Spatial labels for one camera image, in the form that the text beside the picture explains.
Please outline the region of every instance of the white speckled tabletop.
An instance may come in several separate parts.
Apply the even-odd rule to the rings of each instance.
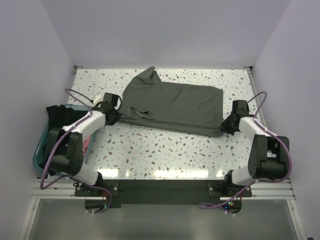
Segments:
[[[144,69],[79,69],[72,89],[90,98],[105,92],[122,96]],[[156,69],[163,82],[223,89],[223,118],[233,100],[254,96],[246,70]],[[70,99],[70,104],[77,104]],[[250,111],[256,102],[249,103]],[[124,123],[101,128],[86,164],[112,179],[223,179],[247,164],[251,142],[243,133],[218,138],[165,131]]]

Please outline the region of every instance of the terrazzo pattern surface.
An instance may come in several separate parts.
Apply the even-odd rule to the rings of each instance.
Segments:
[[[122,96],[144,69],[78,69],[72,89],[90,98],[105,92]],[[156,69],[163,82],[223,89],[223,118],[233,100],[254,96],[246,70]],[[249,103],[250,112],[256,102]],[[104,179],[223,179],[248,162],[250,140],[240,132],[218,138],[116,123],[98,130],[86,164]]]

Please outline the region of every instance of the dark green cloth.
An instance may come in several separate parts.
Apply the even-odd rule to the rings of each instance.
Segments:
[[[123,115],[127,124],[187,134],[219,137],[223,122],[223,90],[162,82],[155,67],[135,76],[123,92]]]

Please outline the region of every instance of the pink cloth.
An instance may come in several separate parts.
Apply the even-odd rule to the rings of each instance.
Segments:
[[[90,139],[91,139],[91,136],[88,136],[86,138],[86,140],[84,140],[83,144],[82,144],[82,153],[83,153],[83,156],[86,155],[87,153],[87,150],[88,150],[88,146],[89,146],[89,143],[90,143]]]

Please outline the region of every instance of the plastic bin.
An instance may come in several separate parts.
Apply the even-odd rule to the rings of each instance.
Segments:
[[[82,106],[82,105],[73,105],[73,104],[65,104],[64,106],[66,106],[67,108],[73,108],[74,110],[81,110],[81,111],[85,111],[88,110],[87,107]],[[43,172],[44,170],[39,166],[40,163],[43,162],[44,159],[44,152],[43,152],[43,147],[44,145],[47,143],[48,140],[48,128],[49,125],[47,124],[43,134],[41,136],[41,139],[35,149],[34,155],[33,155],[33,165],[35,167],[35,169],[37,169],[39,172]],[[91,139],[88,145],[88,149],[85,153],[85,156],[83,157],[83,162],[85,163],[89,157],[89,154],[91,152],[91,148],[94,144],[94,140],[96,137],[97,132],[95,131],[92,135],[91,135]]]

